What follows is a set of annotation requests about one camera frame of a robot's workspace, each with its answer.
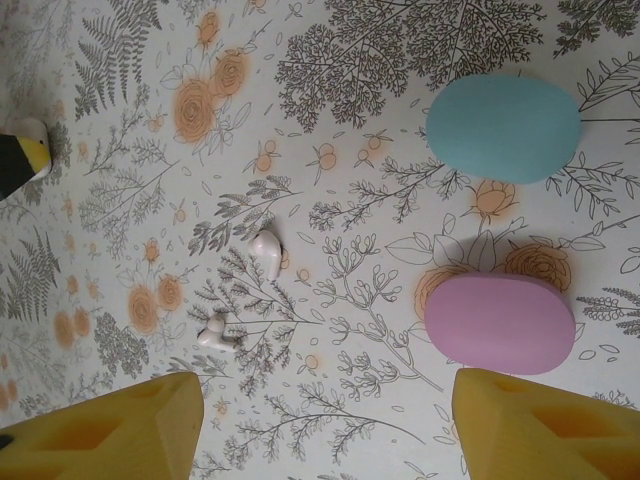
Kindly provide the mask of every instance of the white earbud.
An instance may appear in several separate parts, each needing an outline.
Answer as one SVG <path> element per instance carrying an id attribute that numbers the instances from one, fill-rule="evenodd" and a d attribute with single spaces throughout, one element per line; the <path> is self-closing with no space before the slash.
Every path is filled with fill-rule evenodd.
<path id="1" fill-rule="evenodd" d="M 224 319 L 218 315 L 213 315 L 207 322 L 207 328 L 198 335 L 198 343 L 204 347 L 216 348 L 223 352 L 233 352 L 237 344 L 222 338 L 224 327 Z"/>
<path id="2" fill-rule="evenodd" d="M 249 253 L 256 257 L 269 257 L 271 262 L 267 268 L 267 280 L 273 282 L 280 273 L 282 262 L 282 246 L 275 235 L 267 230 L 262 230 L 256 238 L 249 242 Z"/>

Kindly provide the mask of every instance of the botanical pattern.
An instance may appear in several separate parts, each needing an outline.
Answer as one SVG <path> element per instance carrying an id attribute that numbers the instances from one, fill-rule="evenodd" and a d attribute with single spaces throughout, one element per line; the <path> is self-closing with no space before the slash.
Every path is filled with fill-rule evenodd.
<path id="1" fill-rule="evenodd" d="M 571 306 L 569 358 L 533 380 L 637 408 L 638 14 L 5 1 L 0 128 L 42 118 L 53 166 L 0 202 L 0 427 L 193 372 L 193 479 L 468 478 L 462 366 L 424 316 L 474 272 L 537 278 Z M 583 139 L 542 182 L 471 177 L 430 150 L 435 96 L 489 72 L 576 100 Z M 247 249 L 265 228 L 283 246 L 274 282 Z M 234 352 L 197 343 L 212 317 Z"/>

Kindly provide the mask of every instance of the wireless earbud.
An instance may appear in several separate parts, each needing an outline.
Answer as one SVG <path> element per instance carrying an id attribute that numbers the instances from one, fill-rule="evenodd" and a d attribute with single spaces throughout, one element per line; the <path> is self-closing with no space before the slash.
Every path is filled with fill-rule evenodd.
<path id="1" fill-rule="evenodd" d="M 249 242 L 249 253 L 256 257 L 269 257 L 271 262 L 267 267 L 267 280 L 273 282 L 280 273 L 282 262 L 282 246 L 275 235 L 267 230 L 262 230 L 256 238 Z"/>
<path id="2" fill-rule="evenodd" d="M 218 315 L 213 315 L 207 322 L 207 328 L 198 335 L 198 343 L 205 347 L 222 350 L 223 352 L 233 352 L 237 344 L 222 338 L 224 327 L 224 319 Z"/>

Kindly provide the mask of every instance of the floral wallpaper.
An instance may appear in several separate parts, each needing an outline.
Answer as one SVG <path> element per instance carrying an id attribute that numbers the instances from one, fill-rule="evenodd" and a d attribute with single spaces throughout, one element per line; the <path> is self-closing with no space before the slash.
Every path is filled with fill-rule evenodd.
<path id="1" fill-rule="evenodd" d="M 422 317 L 476 271 L 570 301 L 574 349 L 532 380 L 636 408 L 639 16 L 635 0 L 3 2 L 0 125 L 42 118 L 55 163 L 0 203 L 0 425 L 191 371 L 194 479 L 468 478 L 461 365 Z M 430 152 L 437 92 L 486 72 L 574 96 L 583 138 L 546 181 Z M 274 283 L 246 248 L 266 227 Z M 213 314 L 234 354 L 198 346 Z"/>

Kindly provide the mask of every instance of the yellow object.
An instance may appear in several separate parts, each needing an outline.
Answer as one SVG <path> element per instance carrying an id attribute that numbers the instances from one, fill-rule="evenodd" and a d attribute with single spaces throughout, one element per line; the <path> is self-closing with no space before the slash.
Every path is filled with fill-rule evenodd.
<path id="1" fill-rule="evenodd" d="M 465 368 L 453 416 L 471 480 L 640 479 L 640 412 Z"/>
<path id="2" fill-rule="evenodd" d="M 29 138 L 16 138 L 34 173 L 38 173 L 51 163 L 51 154 L 46 146 Z"/>
<path id="3" fill-rule="evenodd" d="M 0 480 L 188 479 L 203 416 L 196 374 L 134 385 L 0 430 Z"/>

